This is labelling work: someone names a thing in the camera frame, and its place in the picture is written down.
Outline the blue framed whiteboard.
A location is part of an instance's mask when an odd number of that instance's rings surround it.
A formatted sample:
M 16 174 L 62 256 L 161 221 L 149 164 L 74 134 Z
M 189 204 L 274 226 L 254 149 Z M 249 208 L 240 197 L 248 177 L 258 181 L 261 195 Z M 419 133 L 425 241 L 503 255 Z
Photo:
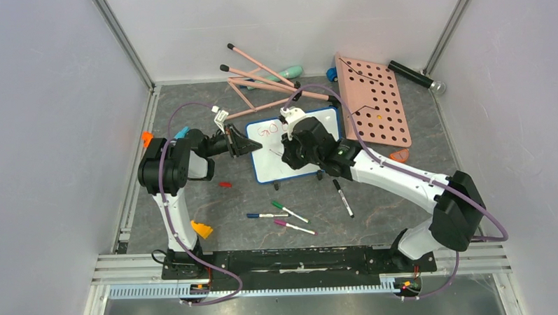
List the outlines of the blue framed whiteboard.
M 332 106 L 309 111 L 307 115 L 319 119 L 324 127 L 335 137 L 340 136 L 340 118 L 338 111 Z M 255 178 L 260 184 L 272 183 L 274 180 L 309 174 L 320 170 L 314 164 L 308 164 L 302 169 L 292 169 L 282 162 L 281 157 L 271 153 L 269 149 L 283 153 L 281 136 L 286 133 L 286 126 L 278 118 L 268 118 L 246 125 L 245 135 L 248 139 L 263 145 L 263 148 L 251 153 Z

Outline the red whiteboard marker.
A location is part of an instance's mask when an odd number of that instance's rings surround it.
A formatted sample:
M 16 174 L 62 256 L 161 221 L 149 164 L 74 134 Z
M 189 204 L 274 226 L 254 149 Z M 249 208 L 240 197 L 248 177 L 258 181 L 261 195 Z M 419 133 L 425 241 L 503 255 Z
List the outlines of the red whiteboard marker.
M 272 150 L 272 149 L 269 149 L 269 151 L 270 151 L 271 153 L 275 154 L 276 156 L 279 156 L 279 157 L 282 156 L 282 153 L 280 153 L 280 152 L 278 152 L 278 151 L 275 151 L 275 150 Z

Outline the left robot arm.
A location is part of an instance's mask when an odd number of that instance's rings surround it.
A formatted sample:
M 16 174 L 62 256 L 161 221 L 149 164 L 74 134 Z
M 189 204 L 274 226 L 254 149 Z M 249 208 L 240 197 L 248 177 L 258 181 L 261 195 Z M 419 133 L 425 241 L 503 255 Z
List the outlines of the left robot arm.
M 228 153 L 236 158 L 262 147 L 231 123 L 211 136 L 188 128 L 179 138 L 152 138 L 148 142 L 137 179 L 158 204 L 167 228 L 168 248 L 160 262 L 164 280 L 198 278 L 208 270 L 188 213 L 187 183 L 212 180 L 215 155 Z

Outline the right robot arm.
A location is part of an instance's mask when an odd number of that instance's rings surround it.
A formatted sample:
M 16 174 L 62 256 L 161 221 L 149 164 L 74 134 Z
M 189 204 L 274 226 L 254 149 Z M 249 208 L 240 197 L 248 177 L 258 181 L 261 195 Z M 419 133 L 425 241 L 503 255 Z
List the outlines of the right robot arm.
M 391 264 L 408 271 L 423 255 L 438 248 L 464 252 L 483 218 L 480 194 L 472 178 L 422 171 L 364 149 L 359 141 L 336 140 L 315 117 L 284 120 L 282 160 L 293 169 L 309 164 L 329 176 L 372 185 L 400 196 L 431 217 L 398 234 L 390 252 Z

